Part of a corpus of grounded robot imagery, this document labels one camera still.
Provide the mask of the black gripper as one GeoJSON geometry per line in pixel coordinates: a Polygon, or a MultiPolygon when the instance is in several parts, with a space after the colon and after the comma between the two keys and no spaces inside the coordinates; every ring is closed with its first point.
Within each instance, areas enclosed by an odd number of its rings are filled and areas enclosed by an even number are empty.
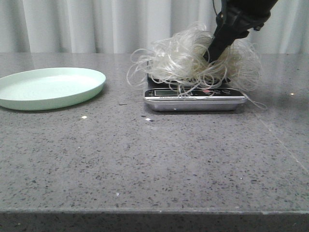
{"type": "Polygon", "coordinates": [[[223,0],[216,17],[214,38],[203,58],[212,63],[234,40],[246,38],[248,29],[260,30],[270,18],[276,0],[223,0]]]}

